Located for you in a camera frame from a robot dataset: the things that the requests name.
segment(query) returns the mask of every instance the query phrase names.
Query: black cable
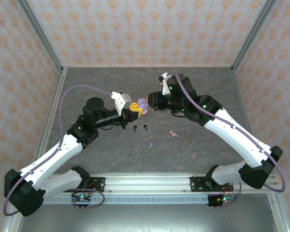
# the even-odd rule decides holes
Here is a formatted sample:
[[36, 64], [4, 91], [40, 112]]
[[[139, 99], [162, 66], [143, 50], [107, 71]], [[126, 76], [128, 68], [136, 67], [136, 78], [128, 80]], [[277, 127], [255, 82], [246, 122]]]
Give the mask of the black cable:
[[106, 128], [106, 129], [105, 129], [105, 128], [102, 128], [102, 127], [101, 127], [100, 129], [101, 129], [101, 130], [104, 130], [104, 131], [108, 131], [108, 130], [110, 130], [110, 129], [113, 128], [113, 127], [114, 127], [114, 124], [113, 124], [110, 128]]
[[71, 194], [71, 197], [79, 198], [78, 196], [76, 196], [77, 193], [79, 193], [79, 192], [74, 192], [74, 193], [72, 193], [72, 194]]
[[185, 107], [184, 99], [183, 99], [183, 98], [182, 98], [182, 105], [183, 105], [184, 110], [185, 110], [187, 113], [189, 113], [189, 111], [188, 111], [187, 108]]
[[83, 117], [83, 115], [80, 115], [80, 116], [77, 118], [76, 122], [79, 122], [79, 121], [82, 119], [82, 117]]
[[173, 115], [174, 117], [186, 117], [186, 116], [176, 115], [173, 111], [171, 111], [171, 115]]

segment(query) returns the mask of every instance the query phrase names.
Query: wall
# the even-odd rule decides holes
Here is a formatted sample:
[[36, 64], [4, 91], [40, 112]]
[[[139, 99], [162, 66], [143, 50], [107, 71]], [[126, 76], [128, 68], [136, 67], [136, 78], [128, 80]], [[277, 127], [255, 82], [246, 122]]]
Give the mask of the wall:
[[0, 231], [3, 180], [32, 161], [57, 71], [15, 0], [0, 0]]
[[290, 216], [290, 0], [278, 0], [237, 78], [253, 133], [284, 150]]
[[64, 66], [231, 66], [266, 0], [29, 0]]

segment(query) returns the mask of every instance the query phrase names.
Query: small toy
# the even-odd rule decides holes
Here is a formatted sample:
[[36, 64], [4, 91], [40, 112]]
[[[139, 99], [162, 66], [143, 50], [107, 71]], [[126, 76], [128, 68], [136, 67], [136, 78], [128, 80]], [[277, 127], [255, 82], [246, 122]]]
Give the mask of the small toy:
[[173, 131], [170, 131], [170, 134], [172, 135], [172, 137], [174, 136], [179, 137], [177, 134], [173, 133]]

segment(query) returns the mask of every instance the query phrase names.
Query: small purple object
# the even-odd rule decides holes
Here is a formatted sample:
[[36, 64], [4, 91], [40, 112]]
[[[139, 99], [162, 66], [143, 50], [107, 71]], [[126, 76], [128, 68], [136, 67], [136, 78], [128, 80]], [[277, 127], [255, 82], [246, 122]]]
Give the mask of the small purple object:
[[147, 110], [147, 100], [145, 98], [140, 98], [139, 100], [137, 100], [137, 107], [143, 109], [144, 111]]

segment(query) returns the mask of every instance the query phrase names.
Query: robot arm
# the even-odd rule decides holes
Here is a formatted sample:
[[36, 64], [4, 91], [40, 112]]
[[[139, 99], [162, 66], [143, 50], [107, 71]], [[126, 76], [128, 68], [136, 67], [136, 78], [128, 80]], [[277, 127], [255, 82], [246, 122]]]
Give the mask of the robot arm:
[[[282, 150], [278, 146], [270, 147], [252, 136], [222, 108], [219, 102], [208, 95], [197, 95], [189, 78], [183, 74], [178, 76], [189, 96], [200, 107], [215, 116], [231, 122], [233, 126], [231, 127], [196, 108], [185, 96], [176, 77], [170, 77], [167, 73], [159, 77], [159, 81], [163, 84], [163, 91], [153, 92], [147, 96], [149, 106], [155, 110], [168, 109], [172, 113], [182, 112], [189, 120], [197, 122], [202, 127], [221, 137], [244, 159], [244, 161], [237, 164], [213, 166], [206, 177], [204, 177], [204, 180], [201, 180], [200, 185], [206, 185], [211, 190], [216, 190], [217, 186], [222, 186], [226, 183], [244, 181], [253, 188], [262, 188], [274, 168], [273, 163], [264, 152], [267, 152], [275, 161], [278, 161], [282, 155]], [[250, 139], [244, 136], [238, 129], [250, 135]], [[263, 150], [258, 149], [252, 140], [258, 143]]]
[[[113, 92], [111, 97], [115, 100], [114, 109], [111, 110], [104, 107], [103, 100], [100, 98], [91, 98], [87, 101], [83, 114], [68, 129], [60, 149], [49, 161], [45, 162], [58, 149], [59, 143], [19, 172], [11, 169], [5, 175], [4, 196], [7, 197], [15, 183], [30, 173], [20, 182], [9, 198], [22, 215], [29, 216], [34, 213], [47, 198], [78, 186], [80, 188], [88, 186], [90, 174], [79, 166], [65, 174], [49, 177], [68, 159], [90, 145], [99, 136], [99, 128], [120, 124], [125, 129], [129, 122], [139, 118], [138, 112], [129, 109], [131, 98], [128, 94]], [[31, 170], [37, 165], [40, 167], [32, 172]]]

